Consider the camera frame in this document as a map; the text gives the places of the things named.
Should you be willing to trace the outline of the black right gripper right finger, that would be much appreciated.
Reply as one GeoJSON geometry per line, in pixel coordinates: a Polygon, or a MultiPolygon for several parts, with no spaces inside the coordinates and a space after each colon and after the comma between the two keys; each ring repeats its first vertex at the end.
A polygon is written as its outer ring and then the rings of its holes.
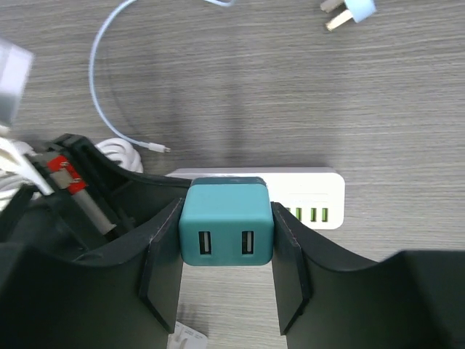
{"type": "Polygon", "coordinates": [[[404,250],[375,262],[272,205],[272,273],[289,348],[462,348],[464,253],[404,250]]]}

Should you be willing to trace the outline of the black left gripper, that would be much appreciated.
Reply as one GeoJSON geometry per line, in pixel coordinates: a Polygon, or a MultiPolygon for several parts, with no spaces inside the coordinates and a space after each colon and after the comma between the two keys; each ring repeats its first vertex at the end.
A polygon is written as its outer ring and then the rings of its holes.
{"type": "Polygon", "coordinates": [[[1,139],[1,260],[27,248],[80,255],[103,246],[184,198],[189,180],[130,169],[112,140],[103,150],[63,135],[43,153],[1,139]]]}

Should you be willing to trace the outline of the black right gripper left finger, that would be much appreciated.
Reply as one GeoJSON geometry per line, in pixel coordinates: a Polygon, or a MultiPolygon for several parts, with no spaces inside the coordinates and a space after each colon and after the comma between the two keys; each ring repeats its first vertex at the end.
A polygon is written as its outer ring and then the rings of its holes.
{"type": "Polygon", "coordinates": [[[77,260],[2,244],[1,346],[165,348],[177,317],[183,204],[77,260]]]}

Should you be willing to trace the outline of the teal plug adapter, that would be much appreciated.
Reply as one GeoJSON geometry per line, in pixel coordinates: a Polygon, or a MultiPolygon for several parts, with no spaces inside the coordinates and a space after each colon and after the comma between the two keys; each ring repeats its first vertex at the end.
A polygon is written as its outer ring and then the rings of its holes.
{"type": "Polygon", "coordinates": [[[179,220],[182,259],[191,266],[260,266],[272,259],[274,220],[260,177],[192,181],[179,220]]]}

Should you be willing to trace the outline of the white power strip green ports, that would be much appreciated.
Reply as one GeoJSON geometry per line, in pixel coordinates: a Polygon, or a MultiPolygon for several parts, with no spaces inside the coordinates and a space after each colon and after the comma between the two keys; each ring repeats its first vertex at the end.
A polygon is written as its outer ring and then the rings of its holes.
{"type": "Polygon", "coordinates": [[[308,228],[335,230],[344,222],[345,180],[329,167],[182,168],[170,177],[260,177],[270,200],[281,203],[308,228]]]}

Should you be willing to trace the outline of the white cube socket plain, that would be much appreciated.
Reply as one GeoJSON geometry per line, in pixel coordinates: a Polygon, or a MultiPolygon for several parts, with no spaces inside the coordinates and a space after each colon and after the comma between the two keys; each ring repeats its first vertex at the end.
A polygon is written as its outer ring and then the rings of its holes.
{"type": "Polygon", "coordinates": [[[207,349],[208,337],[180,322],[176,322],[170,334],[167,349],[207,349]]]}

